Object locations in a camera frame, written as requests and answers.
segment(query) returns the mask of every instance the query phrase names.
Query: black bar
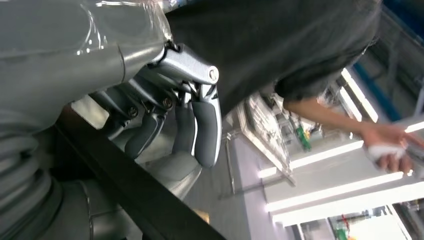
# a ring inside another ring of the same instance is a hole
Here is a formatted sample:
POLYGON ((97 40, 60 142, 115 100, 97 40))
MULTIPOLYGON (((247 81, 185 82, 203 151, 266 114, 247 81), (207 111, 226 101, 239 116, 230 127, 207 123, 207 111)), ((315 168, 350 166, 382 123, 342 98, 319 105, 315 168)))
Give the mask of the black bar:
POLYGON ((225 240, 70 107, 56 123, 105 191, 152 240, 225 240))

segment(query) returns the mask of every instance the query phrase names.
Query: plastic wrap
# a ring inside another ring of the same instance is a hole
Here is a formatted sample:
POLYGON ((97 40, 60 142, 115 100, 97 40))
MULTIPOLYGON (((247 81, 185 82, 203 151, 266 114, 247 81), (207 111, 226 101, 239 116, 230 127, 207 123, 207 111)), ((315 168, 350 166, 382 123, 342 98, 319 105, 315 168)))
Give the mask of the plastic wrap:
POLYGON ((110 45, 143 49, 172 37, 157 0, 0 1, 0 20, 7 23, 0 27, 0 59, 82 55, 110 45))

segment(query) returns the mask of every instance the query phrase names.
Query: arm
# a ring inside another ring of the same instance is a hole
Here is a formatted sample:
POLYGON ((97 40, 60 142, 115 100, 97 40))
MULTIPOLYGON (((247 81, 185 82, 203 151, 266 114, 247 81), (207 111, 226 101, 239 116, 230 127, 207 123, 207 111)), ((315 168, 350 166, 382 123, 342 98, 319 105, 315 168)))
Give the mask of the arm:
POLYGON ((348 116, 333 112, 320 105, 315 97, 300 101, 284 102, 284 108, 305 119, 358 135, 361 135, 375 125, 374 123, 360 122, 348 116))

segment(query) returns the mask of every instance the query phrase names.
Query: metal pole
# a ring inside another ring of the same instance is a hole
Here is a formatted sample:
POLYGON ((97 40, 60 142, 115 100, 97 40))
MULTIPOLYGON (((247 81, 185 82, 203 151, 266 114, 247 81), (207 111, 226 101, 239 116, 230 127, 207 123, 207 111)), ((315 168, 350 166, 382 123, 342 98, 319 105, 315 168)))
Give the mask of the metal pole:
POLYGON ((415 112, 413 113, 414 117, 421 115, 424 107, 424 86, 421 87, 419 91, 418 100, 416 101, 415 112))
POLYGON ((227 138, 225 139, 225 150, 226 150, 226 159, 227 159, 227 164, 228 164, 228 175, 229 175, 229 180, 231 182, 231 193, 233 195, 236 194, 236 187, 234 184, 234 175, 233 175, 233 167, 231 166, 231 157, 230 157, 230 135, 227 136, 227 138))
POLYGON ((290 184, 293 184, 291 181, 294 182, 294 180, 290 179, 290 177, 286 177, 284 175, 281 175, 280 177, 278 177, 274 180, 268 181, 266 183, 261 182, 261 183, 258 183, 258 184, 246 186, 246 187, 241 188, 241 189, 235 189, 232 192, 232 194, 222 195, 219 198, 220 199, 228 199, 228 198, 234 197, 235 195, 247 194, 247 193, 254 192, 254 191, 257 191, 257 190, 261 190, 261 189, 264 189, 266 187, 270 187, 270 186, 273 186, 273 185, 276 185, 276 184, 279 184, 279 183, 283 183, 283 182, 286 182, 286 181, 288 181, 290 184))

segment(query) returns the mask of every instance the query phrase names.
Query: gray metal surface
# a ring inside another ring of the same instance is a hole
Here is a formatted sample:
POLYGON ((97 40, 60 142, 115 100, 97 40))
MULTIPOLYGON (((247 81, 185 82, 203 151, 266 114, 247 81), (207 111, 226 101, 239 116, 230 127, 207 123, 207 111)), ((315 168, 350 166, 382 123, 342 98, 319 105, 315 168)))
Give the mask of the gray metal surface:
POLYGON ((237 135, 243 136, 264 159, 269 160, 283 176, 294 183, 289 156, 277 120, 261 97, 254 95, 239 104, 233 112, 233 118, 234 129, 240 130, 237 135))

